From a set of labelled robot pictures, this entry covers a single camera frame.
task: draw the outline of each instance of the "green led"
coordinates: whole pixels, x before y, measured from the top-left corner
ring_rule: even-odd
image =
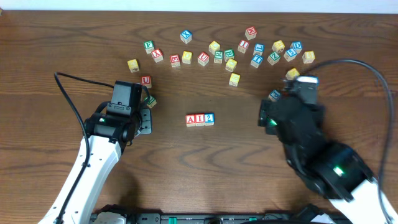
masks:
[[[341,176],[344,174],[344,171],[343,171],[340,167],[338,167],[338,166],[336,166],[336,167],[333,169],[333,171],[335,171],[335,173],[336,173],[339,177],[341,177]]]

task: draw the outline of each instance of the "green light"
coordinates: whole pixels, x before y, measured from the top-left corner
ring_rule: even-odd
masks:
[[[340,167],[336,166],[333,171],[335,171],[335,173],[341,177],[344,174],[344,171],[342,169],[340,169]]]
[[[276,126],[277,125],[277,123],[273,119],[269,119],[269,124],[271,126]]]

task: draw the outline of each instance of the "wooden block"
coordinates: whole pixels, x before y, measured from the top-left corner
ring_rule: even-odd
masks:
[[[213,41],[210,45],[209,45],[209,52],[212,54],[215,54],[217,50],[220,50],[221,45],[215,41]]]
[[[271,64],[271,65],[275,65],[280,59],[279,54],[277,54],[276,52],[271,53],[268,56],[267,61]]]
[[[272,50],[273,50],[274,52],[277,52],[278,54],[281,53],[281,52],[283,52],[284,49],[285,49],[285,45],[284,45],[284,43],[283,43],[281,40],[278,40],[277,42],[275,42],[275,43],[272,45]]]
[[[303,50],[303,45],[300,41],[295,41],[292,43],[292,45],[290,45],[290,48],[296,51],[296,53],[300,53],[301,50]]]
[[[185,123],[187,124],[187,127],[195,127],[195,115],[191,114],[191,115],[186,115],[185,116]]]
[[[257,30],[254,27],[249,27],[246,29],[244,35],[248,40],[254,39],[257,35]]]
[[[170,56],[170,63],[172,64],[172,67],[179,67],[180,65],[180,56],[178,55],[171,55]]]
[[[238,51],[242,53],[246,53],[246,50],[249,48],[249,42],[241,40],[238,45]]]
[[[224,60],[228,61],[228,59],[234,59],[235,58],[235,53],[233,49],[228,49],[224,51]]]
[[[144,85],[147,88],[152,88],[152,81],[150,80],[150,76],[141,77],[141,85]]]
[[[277,90],[273,90],[269,95],[268,99],[270,99],[272,102],[276,102],[280,98],[280,93]]]
[[[286,59],[286,61],[291,61],[293,60],[295,57],[297,56],[297,53],[295,50],[293,49],[288,49],[286,50],[285,54],[284,54],[284,58]]]
[[[230,72],[233,72],[235,70],[237,64],[238,64],[237,61],[230,58],[230,59],[228,59],[228,62],[225,65],[225,69],[227,69]]]
[[[265,48],[264,44],[255,44],[253,55],[258,54],[261,56],[262,53],[264,52],[264,48]]]
[[[214,125],[214,114],[205,114],[205,126]]]
[[[254,55],[254,56],[253,56],[253,59],[252,59],[251,62],[250,62],[250,64],[251,64],[253,67],[258,68],[258,67],[260,66],[260,64],[261,64],[261,62],[262,62],[263,59],[264,59],[264,58],[261,57],[260,55]]]
[[[152,54],[152,58],[154,58],[156,63],[163,60],[163,54],[160,51],[160,49],[156,49],[156,50],[152,51],[151,54]]]
[[[147,106],[148,106],[149,108],[153,108],[155,105],[156,105],[156,99],[155,99],[153,96],[150,96],[150,97],[149,97],[149,101],[148,101],[148,103],[147,103]]]
[[[315,60],[315,54],[313,51],[304,52],[303,54],[303,62],[304,63],[312,63]]]
[[[223,63],[223,52],[216,51],[214,54],[214,63]]]
[[[128,61],[127,64],[129,65],[129,69],[130,69],[131,73],[139,71],[137,59],[132,59],[132,60]]]
[[[154,42],[151,40],[144,42],[144,47],[145,47],[145,51],[147,52],[147,54],[150,54],[151,52],[153,52],[155,50]]]
[[[191,64],[192,61],[192,52],[184,51],[182,53],[182,63]]]
[[[195,124],[197,126],[205,125],[205,114],[195,114]]]
[[[184,30],[184,31],[182,31],[180,38],[181,38],[182,42],[187,44],[192,40],[192,33],[189,32],[189,30]]]
[[[209,62],[209,55],[202,52],[199,57],[198,57],[198,63],[201,64],[202,66],[205,66]]]
[[[241,79],[241,76],[235,73],[231,74],[231,78],[229,79],[229,85],[231,86],[238,86],[239,80]]]
[[[300,75],[299,71],[297,71],[296,68],[292,68],[286,73],[286,79],[287,80],[294,80],[299,75]]]

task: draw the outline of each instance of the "alphabet block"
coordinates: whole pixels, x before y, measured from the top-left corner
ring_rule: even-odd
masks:
[[[198,57],[198,63],[202,66],[205,66],[209,62],[209,55],[202,52]]]
[[[214,63],[223,63],[223,52],[216,51],[214,54]]]
[[[284,58],[286,59],[286,61],[291,61],[293,60],[295,57],[297,56],[297,53],[295,50],[293,49],[288,49],[286,50],[285,54],[284,54]]]
[[[313,51],[304,52],[303,54],[303,62],[304,63],[312,63],[315,60],[315,54]]]
[[[195,115],[191,114],[191,115],[186,115],[185,116],[185,123],[187,124],[187,127],[195,127]]]
[[[241,76],[235,73],[231,74],[231,78],[229,79],[229,85],[231,86],[238,86],[239,80],[241,79]]]
[[[195,114],[195,124],[197,126],[205,125],[205,114]]]
[[[192,33],[189,32],[189,30],[184,30],[184,31],[182,31],[180,38],[181,38],[182,42],[187,44],[192,40]]]
[[[141,77],[141,85],[144,85],[147,88],[152,88],[152,81],[150,80],[150,76]]]
[[[191,64],[192,61],[192,52],[184,51],[182,54],[182,63]]]
[[[228,59],[234,59],[235,58],[235,53],[233,49],[228,49],[224,51],[224,60],[225,62],[228,61]]]
[[[132,59],[132,60],[128,61],[127,64],[129,65],[129,69],[130,69],[131,73],[139,71],[137,59]]]
[[[249,27],[246,29],[244,35],[248,40],[254,39],[257,35],[257,30],[254,27]]]
[[[148,103],[147,103],[147,106],[148,106],[149,108],[153,108],[155,105],[156,105],[156,99],[155,99],[153,96],[150,96],[150,97],[149,97],[149,101],[148,101]]]
[[[209,45],[209,52],[212,54],[215,54],[217,50],[220,50],[221,45],[215,41],[213,41],[210,45]]]
[[[230,72],[233,72],[236,68],[236,65],[238,64],[237,61],[233,59],[228,59],[228,62],[225,65],[225,69],[227,69]]]
[[[241,40],[238,46],[238,51],[242,53],[246,53],[246,50],[249,48],[249,42]]]
[[[178,55],[171,55],[170,56],[170,63],[172,64],[172,67],[179,67],[180,66],[180,56]]]
[[[160,51],[160,49],[156,49],[156,50],[152,51],[151,54],[152,54],[152,58],[154,58],[156,63],[163,60],[163,54]]]
[[[281,40],[278,40],[277,42],[275,42],[275,43],[272,45],[272,50],[273,50],[274,52],[277,52],[278,54],[281,53],[281,52],[283,52],[284,49],[285,49],[285,45],[284,45],[284,43],[283,43]]]
[[[303,50],[303,45],[301,44],[300,41],[295,41],[292,43],[292,45],[290,45],[290,48],[295,50],[296,53],[300,53],[301,50]]]
[[[144,47],[145,47],[145,51],[147,52],[147,54],[150,54],[152,51],[155,50],[154,43],[151,40],[144,42]]]
[[[300,75],[299,71],[297,71],[296,68],[292,68],[286,73],[286,79],[287,80],[293,80],[293,79],[295,79],[295,77],[297,77],[299,75]]]
[[[260,64],[261,64],[261,62],[262,62],[262,60],[263,60],[264,58],[263,57],[261,57],[260,55],[254,55],[253,56],[253,59],[251,60],[251,65],[254,67],[254,68],[258,68],[259,66],[260,66]]]
[[[214,125],[214,114],[205,114],[205,126]]]
[[[262,53],[264,52],[264,47],[265,47],[264,44],[255,44],[253,55],[258,54],[261,56]]]
[[[275,65],[280,59],[279,54],[277,54],[276,52],[271,53],[268,56],[267,61],[271,64],[271,65]]]

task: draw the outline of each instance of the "yellow block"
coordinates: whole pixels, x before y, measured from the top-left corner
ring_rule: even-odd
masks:
[[[296,68],[292,68],[286,73],[286,79],[287,80],[293,80],[295,77],[297,77],[299,75],[300,75],[299,71],[297,71]]]
[[[229,79],[229,85],[231,86],[238,86],[239,80],[241,79],[241,76],[235,73],[231,74],[231,78]]]
[[[227,69],[230,72],[233,72],[235,70],[237,64],[238,64],[237,61],[230,58],[230,59],[228,59],[228,62],[225,65],[225,69]]]
[[[129,65],[131,73],[139,71],[139,66],[138,66],[138,63],[137,63],[137,59],[132,59],[132,60],[128,61],[127,64]]]
[[[285,49],[285,45],[281,40],[278,40],[277,42],[275,42],[272,45],[272,50],[274,52],[277,52],[278,54],[281,53],[282,51],[284,51],[284,49]]]
[[[221,45],[219,43],[217,43],[216,41],[213,41],[210,45],[209,45],[209,52],[212,54],[215,54],[217,50],[220,50]]]

